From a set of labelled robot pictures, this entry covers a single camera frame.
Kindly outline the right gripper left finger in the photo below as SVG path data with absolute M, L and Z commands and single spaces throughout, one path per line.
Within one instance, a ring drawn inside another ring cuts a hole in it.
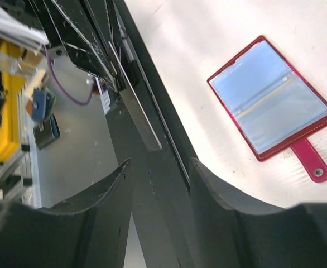
M 133 179 L 125 160 L 51 208 L 0 201 L 0 267 L 122 267 Z

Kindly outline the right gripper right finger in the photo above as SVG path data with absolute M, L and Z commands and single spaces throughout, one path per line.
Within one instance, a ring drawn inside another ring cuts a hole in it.
M 268 204 L 196 158 L 189 176 L 204 267 L 327 267 L 327 203 Z

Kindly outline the red leather card holder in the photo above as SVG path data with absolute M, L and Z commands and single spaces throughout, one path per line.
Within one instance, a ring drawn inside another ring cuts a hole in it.
M 265 36 L 207 82 L 258 161 L 291 149 L 313 182 L 327 181 L 327 164 L 309 141 L 327 127 L 327 101 Z

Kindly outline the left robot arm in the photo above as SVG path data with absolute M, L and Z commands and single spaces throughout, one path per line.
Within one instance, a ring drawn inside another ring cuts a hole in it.
M 50 46 L 62 45 L 72 63 L 115 92 L 126 88 L 123 40 L 114 1 L 25 1 Z

